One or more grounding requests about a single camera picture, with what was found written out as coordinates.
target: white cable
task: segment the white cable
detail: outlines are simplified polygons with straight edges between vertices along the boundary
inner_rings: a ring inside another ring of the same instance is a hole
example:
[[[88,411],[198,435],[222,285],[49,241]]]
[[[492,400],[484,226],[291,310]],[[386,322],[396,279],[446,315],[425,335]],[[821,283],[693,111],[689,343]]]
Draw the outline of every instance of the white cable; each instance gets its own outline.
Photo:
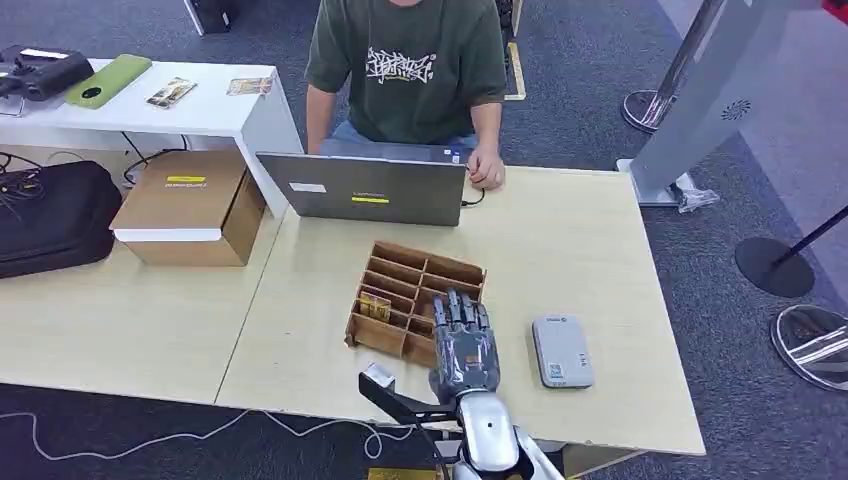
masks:
[[[77,153],[69,152],[69,151],[67,151],[67,150],[59,150],[59,151],[57,151],[57,152],[53,152],[53,153],[51,153],[51,154],[50,154],[50,156],[49,156],[49,157],[47,157],[47,161],[46,161],[45,163],[46,163],[47,165],[52,165],[52,164],[53,164],[53,159],[54,159],[54,158],[56,158],[56,156],[57,156],[57,155],[71,155],[71,156],[73,156],[73,157],[77,157],[78,159],[80,159],[80,160],[81,160],[81,161],[83,161],[83,162],[84,162],[84,161],[86,161],[84,158],[82,158],[82,156],[80,156],[80,155],[79,155],[79,154],[77,154]]]
[[[78,452],[78,453],[71,453],[71,454],[68,454],[68,455],[53,456],[53,455],[50,455],[49,453],[45,452],[44,449],[41,448],[41,444],[38,443],[38,437],[36,436],[36,428],[38,426],[38,417],[34,413],[31,413],[31,412],[15,412],[15,413],[0,414],[0,420],[2,420],[4,418],[13,418],[13,417],[29,417],[32,420],[32,445],[33,445],[33,447],[35,447],[35,450],[42,457],[44,457],[47,460],[50,460],[50,461],[53,461],[53,462],[58,462],[58,461],[61,461],[61,460],[69,460],[71,458],[79,458],[79,457],[94,457],[94,458],[99,458],[101,460],[117,460],[117,459],[125,457],[125,456],[127,456],[131,453],[137,452],[138,450],[141,450],[144,447],[148,447],[150,445],[155,445],[155,444],[161,443],[161,442],[167,442],[168,440],[173,440],[173,439],[176,439],[176,438],[193,438],[195,440],[206,440],[208,438],[211,438],[213,435],[220,433],[220,432],[230,428],[231,426],[235,425],[239,420],[242,419],[242,417],[244,417],[245,415],[247,415],[251,411],[252,410],[245,410],[245,411],[241,412],[237,417],[233,418],[232,420],[228,421],[227,423],[221,425],[220,427],[216,428],[215,430],[212,430],[211,432],[209,432],[205,435],[197,435],[197,434],[194,434],[194,433],[175,433],[173,435],[168,435],[166,437],[160,437],[160,438],[154,438],[153,440],[148,440],[148,441],[146,441],[142,444],[139,444],[139,445],[136,445],[133,448],[130,448],[129,450],[126,450],[126,451],[121,452],[121,453],[117,453],[115,455],[104,455],[102,453],[97,453],[97,452]],[[365,443],[363,444],[363,449],[365,451],[365,456],[367,456],[371,460],[376,460],[377,458],[380,457],[380,454],[383,453],[383,440],[380,437],[386,437],[386,438],[389,438],[389,439],[392,439],[392,440],[395,440],[395,441],[403,441],[403,440],[406,440],[407,438],[409,438],[409,436],[412,434],[413,430],[415,429],[414,426],[397,426],[397,427],[392,426],[391,428],[408,428],[409,429],[406,432],[405,435],[400,436],[400,437],[396,437],[394,435],[389,435],[388,433],[378,432],[376,429],[374,429],[374,427],[372,427],[371,425],[368,425],[367,423],[357,422],[355,420],[330,420],[328,422],[322,423],[320,425],[316,425],[316,426],[314,426],[310,429],[307,429],[307,430],[299,433],[299,432],[294,431],[291,427],[284,424],[283,422],[281,422],[277,418],[275,418],[270,413],[268,413],[268,412],[262,412],[262,413],[264,413],[265,416],[270,418],[274,423],[285,428],[289,433],[291,433],[292,435],[294,435],[296,437],[305,437],[306,435],[309,435],[310,433],[312,433],[316,430],[320,430],[321,428],[324,428],[324,427],[327,427],[327,426],[330,426],[330,425],[333,425],[333,424],[336,424],[336,423],[353,423],[353,424],[365,427],[368,430],[371,430],[371,435],[369,435],[368,438],[365,439]],[[368,444],[374,438],[377,439],[377,453],[372,455],[368,451]]]

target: laptop lid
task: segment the laptop lid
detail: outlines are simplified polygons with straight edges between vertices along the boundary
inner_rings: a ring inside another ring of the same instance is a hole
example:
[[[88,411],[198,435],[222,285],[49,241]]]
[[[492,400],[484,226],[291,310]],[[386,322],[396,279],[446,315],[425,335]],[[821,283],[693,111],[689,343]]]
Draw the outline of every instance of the laptop lid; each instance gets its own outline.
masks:
[[[459,224],[465,165],[470,150],[377,145],[376,149],[357,146],[346,151],[389,153],[395,158],[262,153],[257,156],[302,217]],[[335,145],[332,149],[322,147],[322,152],[339,153],[338,148],[343,145]]]

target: small card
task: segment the small card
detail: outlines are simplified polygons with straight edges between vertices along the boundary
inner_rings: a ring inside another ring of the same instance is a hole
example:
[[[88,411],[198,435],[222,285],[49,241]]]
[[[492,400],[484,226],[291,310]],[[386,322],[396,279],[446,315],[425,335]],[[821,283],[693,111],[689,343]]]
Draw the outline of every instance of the small card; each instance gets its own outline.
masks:
[[[197,84],[191,80],[174,77],[165,87],[148,98],[147,103],[161,108],[171,108],[196,86]]]
[[[234,78],[227,89],[227,95],[267,95],[271,91],[271,77]]]
[[[391,300],[386,300],[383,297],[378,297],[368,292],[359,293],[359,313],[367,317],[388,322],[389,310],[391,308]]]

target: green t-shirt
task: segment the green t-shirt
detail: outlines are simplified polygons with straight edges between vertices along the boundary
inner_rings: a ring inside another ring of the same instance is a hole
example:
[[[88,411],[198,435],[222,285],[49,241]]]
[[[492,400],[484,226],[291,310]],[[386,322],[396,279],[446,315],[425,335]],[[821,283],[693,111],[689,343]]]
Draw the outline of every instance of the green t-shirt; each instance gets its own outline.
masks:
[[[473,133],[471,107],[506,90],[494,0],[321,0],[306,79],[335,93],[351,74],[350,122],[374,141]]]

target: round black stand base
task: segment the round black stand base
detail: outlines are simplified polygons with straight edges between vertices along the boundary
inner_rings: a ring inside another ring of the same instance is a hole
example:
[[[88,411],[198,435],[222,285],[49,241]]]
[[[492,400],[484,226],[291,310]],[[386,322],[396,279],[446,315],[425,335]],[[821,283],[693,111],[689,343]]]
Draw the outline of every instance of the round black stand base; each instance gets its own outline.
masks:
[[[771,238],[749,238],[736,246],[736,266],[745,278],[772,295],[796,298],[813,289],[816,277],[801,255],[794,255],[778,267],[774,261],[789,247]]]

